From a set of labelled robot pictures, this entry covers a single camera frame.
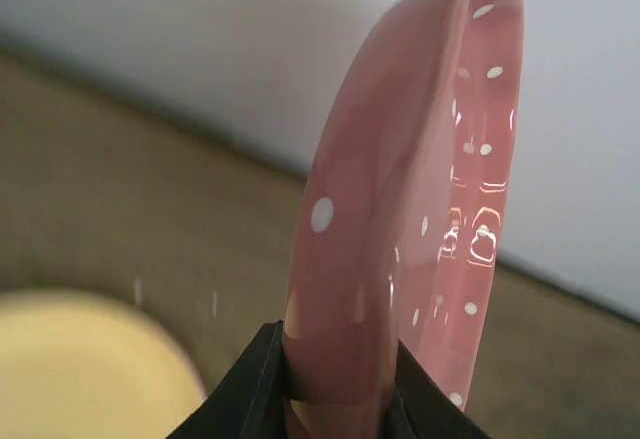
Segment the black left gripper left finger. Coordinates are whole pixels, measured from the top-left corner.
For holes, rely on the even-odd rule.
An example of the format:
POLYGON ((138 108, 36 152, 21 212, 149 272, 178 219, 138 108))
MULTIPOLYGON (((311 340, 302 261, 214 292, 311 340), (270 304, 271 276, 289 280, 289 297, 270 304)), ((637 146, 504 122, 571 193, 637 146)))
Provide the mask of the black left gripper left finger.
POLYGON ((285 393, 290 373, 284 324, 265 323, 221 382, 169 436, 174 439, 286 439, 285 393))

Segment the pink polka dot plate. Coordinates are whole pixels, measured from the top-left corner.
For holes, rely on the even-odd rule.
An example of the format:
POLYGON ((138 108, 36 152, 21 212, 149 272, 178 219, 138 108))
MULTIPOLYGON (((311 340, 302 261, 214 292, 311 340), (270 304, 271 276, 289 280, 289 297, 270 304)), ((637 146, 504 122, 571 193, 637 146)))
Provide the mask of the pink polka dot plate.
POLYGON ((377 438, 405 348, 466 405, 513 149, 523 0, 400 0, 308 176, 284 317, 291 438, 377 438))

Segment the cream bear print plate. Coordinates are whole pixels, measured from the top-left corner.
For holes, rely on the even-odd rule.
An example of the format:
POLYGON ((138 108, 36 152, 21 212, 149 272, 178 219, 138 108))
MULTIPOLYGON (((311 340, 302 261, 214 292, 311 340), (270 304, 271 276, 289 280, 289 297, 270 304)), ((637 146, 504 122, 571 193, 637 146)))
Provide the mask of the cream bear print plate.
POLYGON ((155 321, 104 296, 1 296, 4 438, 166 438, 207 397, 190 357, 155 321))

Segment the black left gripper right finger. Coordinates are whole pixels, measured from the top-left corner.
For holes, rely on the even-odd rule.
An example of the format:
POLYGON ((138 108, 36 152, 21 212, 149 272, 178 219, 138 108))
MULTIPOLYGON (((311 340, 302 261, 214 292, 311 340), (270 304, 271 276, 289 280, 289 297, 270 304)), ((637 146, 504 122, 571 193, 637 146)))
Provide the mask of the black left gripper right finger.
POLYGON ((385 439, 490 439, 434 383, 399 342, 395 387, 384 417, 385 439))

